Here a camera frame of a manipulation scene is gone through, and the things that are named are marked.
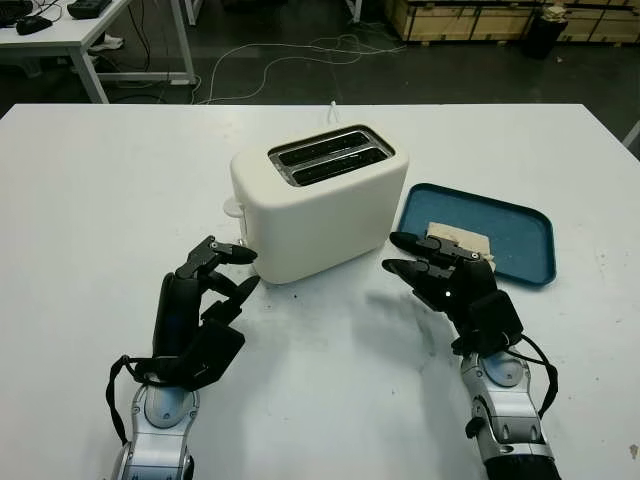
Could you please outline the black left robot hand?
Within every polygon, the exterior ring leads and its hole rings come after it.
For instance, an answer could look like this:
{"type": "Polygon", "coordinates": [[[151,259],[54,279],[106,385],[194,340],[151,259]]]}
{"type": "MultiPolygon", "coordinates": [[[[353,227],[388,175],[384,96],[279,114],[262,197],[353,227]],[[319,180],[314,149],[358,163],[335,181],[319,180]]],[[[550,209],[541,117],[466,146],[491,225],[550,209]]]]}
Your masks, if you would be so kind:
{"type": "Polygon", "coordinates": [[[160,291],[152,355],[178,357],[187,350],[197,330],[214,321],[229,325],[259,283],[257,275],[240,284],[217,271],[220,265],[249,265],[257,253],[248,247],[205,237],[187,255],[185,263],[165,275],[160,291]]]}

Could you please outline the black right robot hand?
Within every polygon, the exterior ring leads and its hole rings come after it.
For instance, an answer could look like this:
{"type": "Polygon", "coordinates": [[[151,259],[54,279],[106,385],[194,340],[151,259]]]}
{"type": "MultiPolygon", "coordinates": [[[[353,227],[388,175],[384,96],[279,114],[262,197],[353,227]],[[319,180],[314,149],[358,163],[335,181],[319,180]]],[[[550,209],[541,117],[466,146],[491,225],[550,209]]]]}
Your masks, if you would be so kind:
{"type": "Polygon", "coordinates": [[[488,261],[443,237],[396,231],[389,240],[413,257],[385,259],[384,270],[407,283],[430,309],[444,313],[460,337],[476,339],[479,327],[470,306],[497,290],[488,261]]]}

